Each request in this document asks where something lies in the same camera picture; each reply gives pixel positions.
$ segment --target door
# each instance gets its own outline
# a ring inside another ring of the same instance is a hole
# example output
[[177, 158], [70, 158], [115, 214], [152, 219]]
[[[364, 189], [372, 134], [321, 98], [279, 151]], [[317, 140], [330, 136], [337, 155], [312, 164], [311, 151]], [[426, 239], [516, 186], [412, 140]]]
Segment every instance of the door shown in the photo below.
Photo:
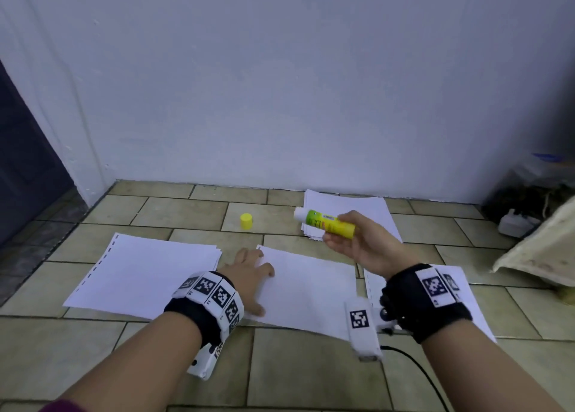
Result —
[[72, 186], [0, 63], [0, 244]]

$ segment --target white wall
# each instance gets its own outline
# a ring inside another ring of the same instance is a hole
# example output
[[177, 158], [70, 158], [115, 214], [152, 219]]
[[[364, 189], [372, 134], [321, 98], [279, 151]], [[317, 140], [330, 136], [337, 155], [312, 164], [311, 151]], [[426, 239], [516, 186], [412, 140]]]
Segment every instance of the white wall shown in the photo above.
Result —
[[481, 201], [551, 148], [575, 67], [572, 0], [0, 5], [0, 59], [90, 203], [115, 178]]

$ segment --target forearm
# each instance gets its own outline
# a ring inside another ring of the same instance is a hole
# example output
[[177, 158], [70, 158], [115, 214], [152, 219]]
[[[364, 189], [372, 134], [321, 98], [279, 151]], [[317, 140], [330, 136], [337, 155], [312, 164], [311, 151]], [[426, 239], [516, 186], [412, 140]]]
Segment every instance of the forearm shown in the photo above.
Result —
[[187, 317], [166, 312], [122, 344], [61, 398], [87, 412], [163, 410], [202, 338]]
[[565, 412], [471, 321], [442, 328], [421, 346], [456, 412]]

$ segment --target sheet of paper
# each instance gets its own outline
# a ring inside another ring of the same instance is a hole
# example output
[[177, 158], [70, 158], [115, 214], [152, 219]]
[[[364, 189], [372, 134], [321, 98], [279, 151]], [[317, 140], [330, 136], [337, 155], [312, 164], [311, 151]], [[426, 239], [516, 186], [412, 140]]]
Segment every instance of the sheet of paper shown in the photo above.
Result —
[[[337, 216], [341, 213], [356, 210], [366, 217], [381, 224], [389, 233], [401, 241], [401, 237], [389, 213], [385, 199], [381, 197], [339, 197], [331, 194], [322, 194], [310, 189], [306, 190], [304, 206], [317, 212]], [[324, 231], [312, 226], [302, 225], [302, 230], [306, 236], [312, 239], [321, 239]]]
[[64, 306], [154, 319], [191, 274], [214, 270], [216, 246], [115, 234]]
[[349, 340], [344, 303], [356, 296], [351, 265], [258, 246], [276, 276], [267, 278], [257, 300], [263, 317], [246, 318], [284, 328], [297, 328]]
[[[449, 276], [456, 282], [459, 287], [458, 295], [464, 305], [469, 309], [471, 316], [473, 317], [473, 323], [480, 328], [483, 333], [485, 333], [489, 339], [493, 342], [497, 342], [495, 336], [493, 335], [487, 321], [485, 321], [485, 316], [481, 312], [477, 300], [473, 295], [469, 282], [465, 277], [463, 269], [459, 266], [451, 265], [432, 265], [442, 274], [449, 274]], [[381, 297], [381, 290], [385, 287], [386, 281], [383, 277], [376, 274], [372, 274], [367, 270], [363, 270], [365, 276], [365, 283], [367, 288], [367, 296], [373, 307], [381, 308], [379, 304], [379, 298]]]

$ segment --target yellow glue stick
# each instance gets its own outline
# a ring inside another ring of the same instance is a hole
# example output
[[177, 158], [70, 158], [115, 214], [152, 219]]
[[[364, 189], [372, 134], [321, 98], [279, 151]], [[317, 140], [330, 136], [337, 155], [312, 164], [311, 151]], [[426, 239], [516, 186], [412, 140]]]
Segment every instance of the yellow glue stick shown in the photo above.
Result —
[[317, 227], [329, 233], [343, 236], [344, 238], [353, 238], [355, 225], [340, 221], [334, 216], [326, 215], [312, 209], [296, 208], [293, 218], [308, 226]]

